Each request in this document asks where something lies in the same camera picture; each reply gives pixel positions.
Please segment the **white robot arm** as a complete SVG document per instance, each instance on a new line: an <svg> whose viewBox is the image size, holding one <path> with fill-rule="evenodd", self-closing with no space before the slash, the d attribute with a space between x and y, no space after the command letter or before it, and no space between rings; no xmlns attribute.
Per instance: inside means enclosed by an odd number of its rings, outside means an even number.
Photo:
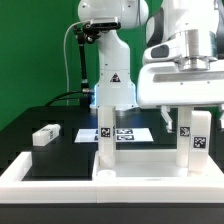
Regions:
<svg viewBox="0 0 224 224"><path fill-rule="evenodd" d="M81 0L78 16L99 50L95 107L170 108L217 106L224 129L224 4L222 0L162 0L150 15L145 0ZM138 85L130 80L130 48L118 29L146 26Z"/></svg>

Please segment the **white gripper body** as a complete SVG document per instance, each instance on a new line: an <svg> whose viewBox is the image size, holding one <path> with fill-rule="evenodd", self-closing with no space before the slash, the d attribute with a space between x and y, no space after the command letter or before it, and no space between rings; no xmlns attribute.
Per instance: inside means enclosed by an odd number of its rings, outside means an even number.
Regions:
<svg viewBox="0 0 224 224"><path fill-rule="evenodd" d="M224 60L213 33L178 33L143 54L137 87L141 108L224 104Z"/></svg>

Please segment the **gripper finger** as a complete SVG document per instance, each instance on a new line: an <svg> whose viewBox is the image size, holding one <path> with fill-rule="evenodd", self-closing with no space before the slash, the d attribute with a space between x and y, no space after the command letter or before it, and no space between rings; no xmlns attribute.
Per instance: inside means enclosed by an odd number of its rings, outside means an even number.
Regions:
<svg viewBox="0 0 224 224"><path fill-rule="evenodd" d="M219 118L220 128L221 130L224 130L224 103L219 106L219 112L220 112L220 118Z"/></svg>
<svg viewBox="0 0 224 224"><path fill-rule="evenodd" d="M173 131L173 120L169 115L170 108L167 106L162 106L160 111L161 111L161 116L166 123L166 130L168 133L171 133Z"/></svg>

